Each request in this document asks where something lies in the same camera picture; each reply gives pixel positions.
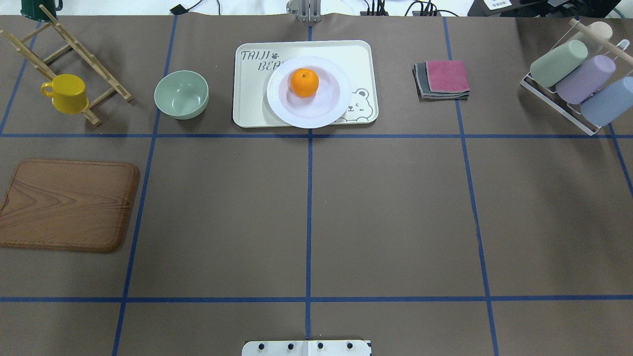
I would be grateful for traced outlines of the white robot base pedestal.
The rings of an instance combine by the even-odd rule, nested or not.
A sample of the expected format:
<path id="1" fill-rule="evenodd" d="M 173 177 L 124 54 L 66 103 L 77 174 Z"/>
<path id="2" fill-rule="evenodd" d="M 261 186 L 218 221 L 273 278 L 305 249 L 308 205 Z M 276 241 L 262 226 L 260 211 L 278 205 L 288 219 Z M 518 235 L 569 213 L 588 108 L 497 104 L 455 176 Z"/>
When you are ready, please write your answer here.
<path id="1" fill-rule="evenodd" d="M 251 341 L 242 356 L 371 356 L 371 342 L 365 340 Z"/>

